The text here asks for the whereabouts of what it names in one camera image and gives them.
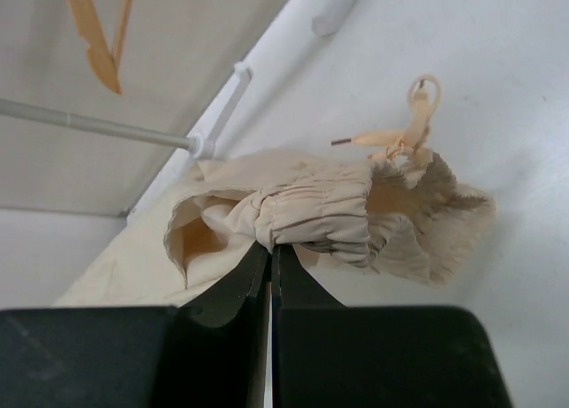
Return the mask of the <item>white clothes rack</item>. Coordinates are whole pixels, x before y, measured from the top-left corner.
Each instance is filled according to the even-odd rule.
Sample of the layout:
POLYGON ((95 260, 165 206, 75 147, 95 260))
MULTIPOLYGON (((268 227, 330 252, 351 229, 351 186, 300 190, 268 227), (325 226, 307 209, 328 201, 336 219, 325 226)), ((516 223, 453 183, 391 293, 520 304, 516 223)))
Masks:
MULTIPOLYGON (((181 136, 188 133, 289 0, 132 0, 120 93, 88 63, 66 0, 1 0, 1 96, 181 136)), ((301 28, 327 0, 315 0, 301 28)), ((3 117, 1 205, 118 216, 170 149, 3 117)))

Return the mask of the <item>beige trousers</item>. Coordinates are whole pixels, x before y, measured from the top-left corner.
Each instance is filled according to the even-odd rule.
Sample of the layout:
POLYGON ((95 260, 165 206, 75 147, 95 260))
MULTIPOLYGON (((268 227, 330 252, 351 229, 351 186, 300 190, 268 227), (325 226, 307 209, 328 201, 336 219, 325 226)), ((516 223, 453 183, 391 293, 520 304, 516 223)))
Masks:
POLYGON ((446 284, 493 221, 496 204, 458 182, 426 145, 441 99, 418 76, 403 129, 353 138, 377 152, 342 162, 291 150, 199 161, 127 224, 58 298, 60 307, 183 305, 253 244, 310 250, 315 263, 446 284))

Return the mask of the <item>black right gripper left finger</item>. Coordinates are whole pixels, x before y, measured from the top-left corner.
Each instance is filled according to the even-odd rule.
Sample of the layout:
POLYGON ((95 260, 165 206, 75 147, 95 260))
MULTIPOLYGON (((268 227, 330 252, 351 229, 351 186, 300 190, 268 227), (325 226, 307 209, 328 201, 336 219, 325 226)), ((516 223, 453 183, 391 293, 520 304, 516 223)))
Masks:
POLYGON ((254 243, 227 275, 180 310, 179 365, 189 407, 262 407, 268 251, 254 243))

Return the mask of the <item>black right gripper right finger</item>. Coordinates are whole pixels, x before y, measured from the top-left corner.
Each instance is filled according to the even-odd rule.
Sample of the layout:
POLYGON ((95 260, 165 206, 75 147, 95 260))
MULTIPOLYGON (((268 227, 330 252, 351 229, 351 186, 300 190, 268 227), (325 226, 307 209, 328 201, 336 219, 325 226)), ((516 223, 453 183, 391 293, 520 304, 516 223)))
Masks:
POLYGON ((346 307, 301 265, 290 245, 271 260, 272 402, 275 407, 315 407, 335 340, 326 333, 346 307))

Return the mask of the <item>wooden clothes hanger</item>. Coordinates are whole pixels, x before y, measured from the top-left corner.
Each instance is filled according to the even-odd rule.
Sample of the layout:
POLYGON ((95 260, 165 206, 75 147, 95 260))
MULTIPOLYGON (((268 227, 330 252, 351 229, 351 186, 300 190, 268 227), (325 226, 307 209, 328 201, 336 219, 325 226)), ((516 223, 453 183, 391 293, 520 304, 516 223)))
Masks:
POLYGON ((132 0, 121 0, 112 47, 100 24, 93 0, 66 0, 75 22, 77 34, 85 41, 85 56, 94 75, 110 91, 121 94, 119 66, 132 9, 132 0))

